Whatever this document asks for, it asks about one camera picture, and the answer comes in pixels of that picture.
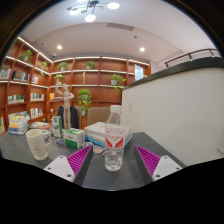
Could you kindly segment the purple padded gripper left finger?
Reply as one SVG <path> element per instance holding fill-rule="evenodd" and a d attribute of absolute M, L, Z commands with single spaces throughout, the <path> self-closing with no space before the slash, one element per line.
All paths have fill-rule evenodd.
<path fill-rule="evenodd" d="M 62 155 L 58 156 L 46 166 L 44 170 L 81 186 L 85 179 L 92 156 L 92 146 L 89 145 L 81 148 L 68 157 Z"/>

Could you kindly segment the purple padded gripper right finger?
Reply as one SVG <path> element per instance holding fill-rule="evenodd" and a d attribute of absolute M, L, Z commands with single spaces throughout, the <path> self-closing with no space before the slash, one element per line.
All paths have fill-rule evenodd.
<path fill-rule="evenodd" d="M 134 156 L 145 185 L 182 169 L 168 155 L 159 156 L 138 145 L 134 147 Z"/>

